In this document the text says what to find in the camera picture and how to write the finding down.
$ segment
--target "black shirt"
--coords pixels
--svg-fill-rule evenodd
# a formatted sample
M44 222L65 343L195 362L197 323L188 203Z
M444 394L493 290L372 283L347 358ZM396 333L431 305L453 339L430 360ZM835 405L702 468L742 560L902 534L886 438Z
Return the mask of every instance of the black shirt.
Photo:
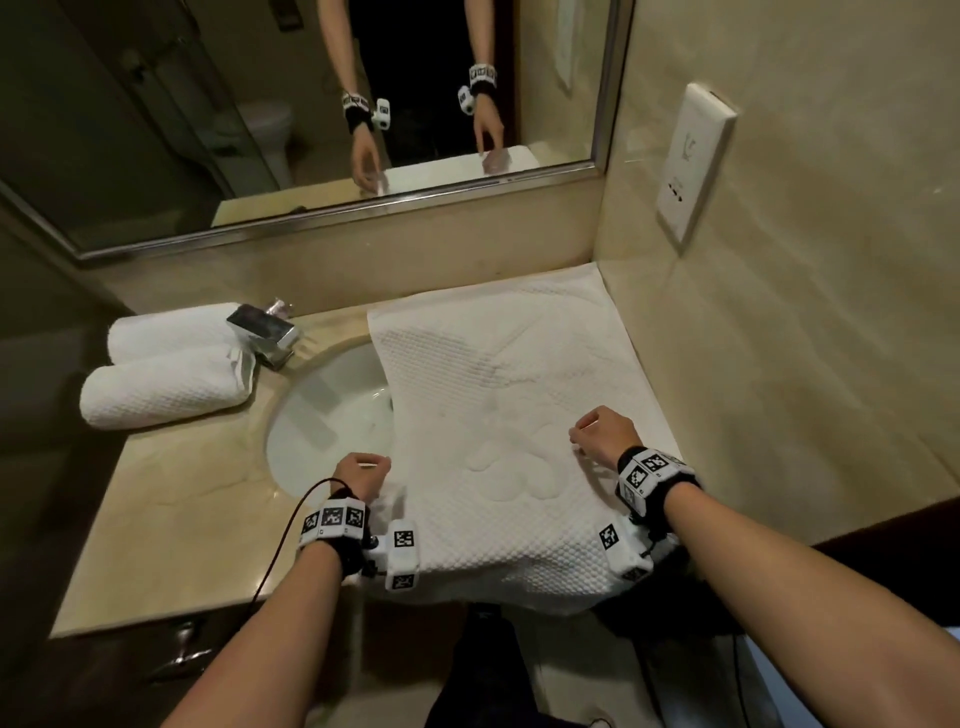
M374 99L458 103L473 65L463 0L350 0L350 24Z

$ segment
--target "hand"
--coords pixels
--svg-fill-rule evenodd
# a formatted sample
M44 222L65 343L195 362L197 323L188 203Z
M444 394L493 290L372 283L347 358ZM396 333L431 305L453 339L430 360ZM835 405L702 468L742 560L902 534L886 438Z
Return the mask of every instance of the hand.
M612 471L627 448L643 445L633 420L603 406L588 412L570 428L570 442Z
M373 465L365 468L363 464ZM374 455L372 452L352 452L339 463L333 472L333 477L343 480L353 494L370 505L380 495L383 479L390 472L390 458L383 455ZM330 483L330 492L338 488L337 483Z
M353 130L350 160L353 164L353 181L357 186L368 192L376 192L376 182L380 176L380 153L376 150L373 132L366 124Z
M503 122L496 104L486 93L477 94L477 106L473 111L473 133L477 137L477 152L483 154L483 134L490 135L494 149L503 149Z

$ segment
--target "bathroom sink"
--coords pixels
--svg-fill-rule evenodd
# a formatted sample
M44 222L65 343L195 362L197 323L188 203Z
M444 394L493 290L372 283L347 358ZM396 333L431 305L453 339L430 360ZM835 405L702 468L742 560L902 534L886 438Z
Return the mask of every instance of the bathroom sink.
M348 452L389 455L393 443L390 388L368 342L327 359L287 393L267 433L267 462L276 484L299 499ZM327 495L321 486L308 502Z

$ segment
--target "rolled towel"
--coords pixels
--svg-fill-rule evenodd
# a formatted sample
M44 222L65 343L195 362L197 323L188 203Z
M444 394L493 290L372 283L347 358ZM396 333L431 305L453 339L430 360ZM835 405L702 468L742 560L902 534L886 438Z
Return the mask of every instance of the rolled towel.
M117 319L107 334L110 361L124 364L216 344L243 346L227 323L239 303L213 303Z
M219 344L101 367L86 378L80 412L97 429L136 429L205 415L245 401L253 354Z

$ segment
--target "faucet handle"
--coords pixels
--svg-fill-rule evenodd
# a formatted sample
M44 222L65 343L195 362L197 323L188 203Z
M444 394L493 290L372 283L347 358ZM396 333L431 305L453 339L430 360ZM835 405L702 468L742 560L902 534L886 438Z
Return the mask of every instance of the faucet handle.
M267 308L266 313L269 313L271 316L276 316L278 319L289 319L293 310L294 307L291 304L285 303L281 299L275 299L270 307Z

